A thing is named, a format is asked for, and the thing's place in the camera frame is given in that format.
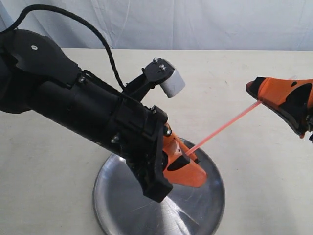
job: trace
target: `white tabletop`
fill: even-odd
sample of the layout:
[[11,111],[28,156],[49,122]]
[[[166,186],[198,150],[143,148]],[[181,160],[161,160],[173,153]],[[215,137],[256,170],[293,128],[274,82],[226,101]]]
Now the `white tabletop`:
[[[66,55],[118,88],[105,50]],[[114,50],[124,82],[152,58],[174,64],[186,88],[168,99],[161,88],[147,106],[169,116],[175,132],[199,142],[254,100],[245,85],[257,76],[313,77],[313,52]],[[0,113],[0,234],[100,235],[92,188],[109,152],[30,111]],[[226,191],[217,235],[311,235],[313,145],[274,112],[259,106],[202,148],[216,163]]]

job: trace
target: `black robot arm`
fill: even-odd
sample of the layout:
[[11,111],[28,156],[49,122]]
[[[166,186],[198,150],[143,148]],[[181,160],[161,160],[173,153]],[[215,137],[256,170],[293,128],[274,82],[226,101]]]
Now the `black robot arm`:
[[168,117],[157,106],[141,103],[156,85],[173,97],[184,83],[159,58],[119,92],[82,70],[48,37],[21,29],[0,35],[0,110],[33,110],[123,157],[143,194],[160,202],[172,190],[162,173]]

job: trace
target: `silver metal plate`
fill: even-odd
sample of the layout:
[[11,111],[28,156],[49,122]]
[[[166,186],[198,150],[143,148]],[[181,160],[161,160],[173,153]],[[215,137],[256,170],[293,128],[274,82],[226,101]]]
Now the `silver metal plate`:
[[[193,146],[182,140],[188,147]],[[104,234],[214,234],[224,212],[224,184],[209,156],[201,149],[195,153],[208,173],[206,184],[200,188],[174,185],[161,203],[144,197],[124,159],[112,154],[101,168],[93,189],[94,211]]]

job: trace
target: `round metal base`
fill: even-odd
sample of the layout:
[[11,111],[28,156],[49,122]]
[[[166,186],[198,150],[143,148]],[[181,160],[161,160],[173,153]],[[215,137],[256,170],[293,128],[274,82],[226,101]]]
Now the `round metal base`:
[[[193,144],[182,139],[188,147]],[[201,149],[196,152],[208,180],[200,188],[174,185],[157,203],[141,187],[123,158],[112,154],[93,189],[93,205],[106,235],[212,235],[221,221],[225,191],[221,176]]]

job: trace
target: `white curtain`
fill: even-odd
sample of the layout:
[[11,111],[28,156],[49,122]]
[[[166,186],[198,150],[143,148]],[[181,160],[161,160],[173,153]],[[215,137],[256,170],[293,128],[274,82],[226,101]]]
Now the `white curtain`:
[[[92,23],[112,48],[312,50],[313,1],[0,0],[0,27],[30,4],[50,4]],[[103,48],[88,29],[57,13],[34,12],[20,28],[61,47]]]

